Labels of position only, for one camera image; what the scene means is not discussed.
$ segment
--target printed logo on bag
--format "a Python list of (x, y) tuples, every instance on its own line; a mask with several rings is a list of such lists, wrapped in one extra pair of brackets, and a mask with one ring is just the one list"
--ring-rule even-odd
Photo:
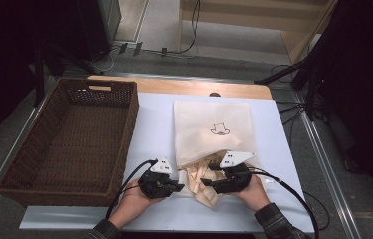
[(223, 122), (214, 124), (214, 129), (211, 129), (211, 132), (217, 135), (226, 135), (230, 133), (230, 131), (224, 126)]

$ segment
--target white cloth bag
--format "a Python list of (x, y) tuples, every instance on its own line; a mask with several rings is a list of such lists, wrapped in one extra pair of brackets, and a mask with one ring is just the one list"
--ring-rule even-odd
[[(209, 162), (221, 151), (255, 152), (251, 110), (248, 103), (174, 102), (175, 150), (180, 182), (189, 185), (184, 190), (208, 207), (213, 207), (221, 195), (206, 187), (201, 177), (219, 180), (211, 173)], [(248, 164), (258, 167), (254, 157)]]
[(221, 150), (255, 152), (248, 103), (174, 102), (177, 167)]

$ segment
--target sleeve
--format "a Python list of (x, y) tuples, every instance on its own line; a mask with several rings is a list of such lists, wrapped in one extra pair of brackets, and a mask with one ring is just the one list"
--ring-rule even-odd
[(84, 239), (120, 239), (120, 230), (110, 221), (103, 219)]
[(299, 229), (293, 227), (274, 203), (255, 213), (255, 218), (263, 227), (270, 239), (306, 239), (310, 238)]

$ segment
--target hand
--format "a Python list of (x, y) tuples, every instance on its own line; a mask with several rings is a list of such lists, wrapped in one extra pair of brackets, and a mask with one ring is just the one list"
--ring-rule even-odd
[[(138, 185), (139, 179), (135, 179), (126, 185), (126, 188)], [(118, 229), (138, 218), (150, 206), (158, 203), (165, 198), (149, 199), (140, 190), (140, 187), (134, 187), (124, 192), (123, 198), (117, 210), (108, 219)]]
[(229, 193), (242, 199), (245, 204), (254, 212), (270, 204), (264, 191), (261, 180), (256, 175), (252, 175), (249, 185), (240, 192)]

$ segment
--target power cord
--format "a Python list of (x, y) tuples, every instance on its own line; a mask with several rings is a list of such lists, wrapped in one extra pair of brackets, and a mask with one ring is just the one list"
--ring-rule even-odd
[(107, 213), (106, 213), (106, 216), (105, 216), (105, 219), (108, 219), (110, 216), (111, 216), (111, 212), (112, 212), (112, 209), (114, 208), (115, 206), (115, 203), (118, 202), (118, 198), (120, 197), (121, 193), (125, 192), (126, 190), (128, 189), (131, 189), (131, 188), (127, 188), (124, 190), (124, 188), (126, 187), (127, 183), (129, 183), (129, 181), (132, 179), (132, 177), (134, 176), (134, 174), (136, 174), (137, 171), (139, 171), (140, 168), (142, 168), (145, 164), (147, 163), (150, 163), (151, 166), (155, 165), (155, 163), (158, 162), (158, 159), (154, 159), (154, 160), (146, 160), (144, 162), (142, 162), (139, 166), (137, 166), (132, 173), (130, 173), (129, 177), (127, 177), (127, 179), (124, 181), (123, 185), (121, 185), (120, 189), (118, 190), (118, 193), (115, 195), (115, 198), (114, 200), (112, 200), (110, 206), (108, 207), (108, 210), (107, 210)]
[[(290, 65), (284, 65), (284, 64), (280, 64), (280, 65), (273, 66), (273, 67), (271, 68), (271, 76), (274, 74), (274, 69), (275, 69), (275, 68), (278, 68), (278, 67), (289, 67), (289, 66), (290, 66)], [(292, 80), (294, 79), (294, 76), (292, 75), (292, 73), (290, 73), (290, 76), (291, 76), (291, 81), (289, 81), (289, 82), (285, 82), (285, 81), (281, 81), (281, 80), (278, 80), (278, 81), (281, 82), (281, 83), (291, 83)]]
[[(115, 45), (115, 46), (116, 46), (116, 48), (114, 48), (114, 49), (120, 49), (121, 48), (121, 46), (118, 46), (118, 45)], [(129, 48), (129, 47), (127, 47), (126, 50), (137, 51), (135, 48)], [(153, 51), (153, 50), (146, 50), (146, 49), (140, 49), (140, 52), (146, 52), (146, 53), (150, 53), (150, 54), (155, 54), (155, 55), (169, 57), (169, 58), (177, 58), (177, 59), (193, 59), (198, 55), (198, 52), (196, 52), (196, 55), (194, 55), (194, 56), (182, 56), (181, 54), (176, 53), (176, 52), (174, 52), (174, 53), (167, 52), (167, 54), (164, 54), (162, 52)]]
[(326, 224), (323, 227), (319, 228), (319, 231), (325, 230), (329, 226), (329, 223), (331, 221), (328, 210), (326, 209), (325, 205), (323, 205), (323, 203), (319, 199), (317, 199), (315, 196), (313, 196), (312, 194), (310, 194), (308, 192), (305, 192), (305, 191), (303, 191), (303, 193), (310, 196), (311, 198), (313, 198), (325, 211), (326, 218), (327, 218)]
[(257, 171), (242, 172), (242, 173), (237, 173), (237, 174), (248, 174), (248, 173), (250, 173), (250, 174), (267, 176), (267, 177), (273, 179), (274, 181), (276, 181), (279, 185), (281, 185), (285, 189), (287, 189), (295, 198), (297, 198), (297, 200), (300, 202), (300, 204), (307, 211), (307, 214), (309, 215), (310, 220), (311, 220), (312, 225), (313, 225), (313, 230), (314, 230), (314, 233), (315, 233), (315, 238), (319, 239), (319, 229), (318, 229), (318, 225), (317, 225), (317, 222), (316, 222), (315, 215), (313, 214), (313, 212), (310, 209), (309, 205), (307, 205), (307, 203), (303, 200), (303, 198), (301, 198), (301, 196), (292, 187), (290, 187), (288, 184), (286, 184), (281, 179), (279, 179), (279, 178), (277, 178), (275, 176), (272, 176), (271, 174), (267, 173), (266, 171), (264, 171), (264, 170), (262, 170), (260, 168), (253, 167), (253, 169), (255, 169)]
[[(318, 95), (318, 97), (319, 97), (319, 101), (315, 102), (313, 104), (314, 115), (316, 116), (317, 119), (322, 120), (322, 121), (326, 121), (326, 117), (325, 117), (325, 113), (324, 113), (323, 98), (322, 98), (321, 95)], [(294, 105), (290, 108), (280, 110), (279, 111), (280, 115), (283, 114), (283, 113), (298, 109), (298, 111), (292, 117), (290, 117), (289, 119), (287, 119), (286, 121), (284, 121), (282, 123), (282, 125), (286, 125), (289, 122), (291, 122), (291, 127), (290, 127), (290, 132), (289, 132), (289, 140), (288, 140), (288, 145), (291, 148), (292, 130), (293, 130), (293, 127), (294, 127), (294, 122), (305, 111), (306, 103), (296, 103), (296, 102), (276, 102), (276, 103), (277, 104), (286, 104), (286, 105), (287, 104), (293, 104)]]
[[(196, 11), (198, 11), (198, 13), (197, 13), (197, 17), (196, 17), (196, 23), (194, 24)], [(196, 4), (195, 4), (195, 8), (193, 9), (193, 15), (192, 15), (192, 31), (193, 31), (194, 39), (193, 39), (192, 43), (190, 44), (189, 48), (186, 49), (186, 50), (180, 51), (179, 54), (183, 54), (183, 53), (188, 52), (193, 47), (193, 45), (195, 45), (196, 35), (197, 35), (196, 32), (198, 30), (198, 22), (199, 22), (200, 11), (201, 11), (201, 0), (197, 0)]]
[(112, 49), (111, 52), (109, 53), (109, 57), (111, 58), (111, 66), (107, 69), (102, 69), (98, 66), (96, 66), (93, 62), (90, 62), (91, 66), (95, 67), (96, 69), (102, 71), (102, 72), (107, 72), (109, 70), (111, 70), (113, 67), (114, 67), (114, 58), (112, 57), (112, 53), (117, 50), (117, 49)]

